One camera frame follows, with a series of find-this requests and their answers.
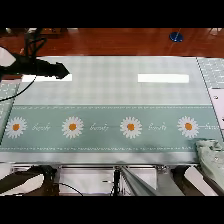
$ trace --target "white daisy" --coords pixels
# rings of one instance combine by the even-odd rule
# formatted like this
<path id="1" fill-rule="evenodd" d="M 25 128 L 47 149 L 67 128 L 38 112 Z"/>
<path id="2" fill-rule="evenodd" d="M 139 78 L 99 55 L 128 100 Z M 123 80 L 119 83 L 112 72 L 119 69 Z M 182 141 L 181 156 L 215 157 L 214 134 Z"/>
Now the white daisy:
<path id="1" fill-rule="evenodd" d="M 139 136 L 142 130 L 140 121 L 134 117 L 126 117 L 126 119 L 123 119 L 120 127 L 120 130 L 123 131 L 123 135 L 126 135 L 126 138 L 130 139 Z"/>
<path id="2" fill-rule="evenodd" d="M 179 131 L 182 131 L 182 135 L 185 135 L 185 137 L 193 138 L 199 133 L 199 127 L 194 118 L 182 117 L 179 119 L 177 127 Z"/>
<path id="3" fill-rule="evenodd" d="M 75 138 L 82 134 L 81 131 L 83 130 L 83 126 L 83 121 L 78 117 L 69 117 L 65 122 L 63 122 L 63 135 L 66 135 L 66 138 Z"/>
<path id="4" fill-rule="evenodd" d="M 5 131 L 8 138 L 17 138 L 23 134 L 23 131 L 25 131 L 26 128 L 26 120 L 22 117 L 15 117 L 8 122 Z"/>

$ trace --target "yellow flower center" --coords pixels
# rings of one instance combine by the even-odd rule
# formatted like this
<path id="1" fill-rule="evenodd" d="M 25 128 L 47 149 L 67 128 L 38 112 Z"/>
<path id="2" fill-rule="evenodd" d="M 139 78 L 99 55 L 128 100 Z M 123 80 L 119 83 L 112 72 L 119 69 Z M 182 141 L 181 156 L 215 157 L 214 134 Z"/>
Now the yellow flower center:
<path id="1" fill-rule="evenodd" d="M 134 124 L 128 124 L 128 130 L 129 131 L 134 131 L 134 129 L 135 129 Z"/>
<path id="2" fill-rule="evenodd" d="M 14 125 L 12 126 L 12 129 L 13 129 L 14 131 L 18 131 L 19 128 L 20 128 L 20 125 L 19 125 L 19 124 L 14 124 Z"/>
<path id="3" fill-rule="evenodd" d="M 76 129 L 76 124 L 70 124 L 70 125 L 69 125 L 69 129 L 70 129 L 71 131 L 74 131 L 74 130 Z"/>
<path id="4" fill-rule="evenodd" d="M 187 130 L 192 130 L 192 124 L 190 124 L 190 123 L 186 123 L 185 124 L 185 128 L 187 129 Z"/>

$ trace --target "table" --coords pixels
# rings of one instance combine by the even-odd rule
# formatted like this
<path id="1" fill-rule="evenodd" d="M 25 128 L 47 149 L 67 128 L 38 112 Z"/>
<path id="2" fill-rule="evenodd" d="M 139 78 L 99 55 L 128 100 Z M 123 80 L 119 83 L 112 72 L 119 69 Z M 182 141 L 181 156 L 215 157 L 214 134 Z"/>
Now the table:
<path id="1" fill-rule="evenodd" d="M 195 141 L 223 141 L 195 57 L 41 59 L 63 63 L 72 81 L 35 82 L 15 99 L 0 161 L 192 164 Z M 145 73 L 187 74 L 190 81 L 138 83 Z"/>

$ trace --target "reddish brown wooden surface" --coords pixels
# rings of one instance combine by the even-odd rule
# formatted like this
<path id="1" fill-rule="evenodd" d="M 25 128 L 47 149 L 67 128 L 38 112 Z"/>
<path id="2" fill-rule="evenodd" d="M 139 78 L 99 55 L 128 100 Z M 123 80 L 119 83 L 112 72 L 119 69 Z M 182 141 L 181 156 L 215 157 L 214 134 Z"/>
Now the reddish brown wooden surface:
<path id="1" fill-rule="evenodd" d="M 184 41 L 172 42 L 169 34 L 179 28 L 79 28 L 48 35 L 38 56 L 148 55 L 224 58 L 224 31 L 219 28 L 182 28 Z M 24 32 L 1 36 L 0 46 L 20 53 Z"/>

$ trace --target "crumpled cloth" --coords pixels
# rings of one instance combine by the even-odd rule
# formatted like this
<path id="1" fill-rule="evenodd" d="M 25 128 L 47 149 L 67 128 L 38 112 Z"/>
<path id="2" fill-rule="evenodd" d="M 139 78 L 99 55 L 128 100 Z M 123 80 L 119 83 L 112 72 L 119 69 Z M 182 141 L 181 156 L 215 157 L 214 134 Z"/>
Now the crumpled cloth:
<path id="1" fill-rule="evenodd" d="M 216 140 L 196 142 L 202 170 L 224 190 L 224 150 L 221 144 Z"/>

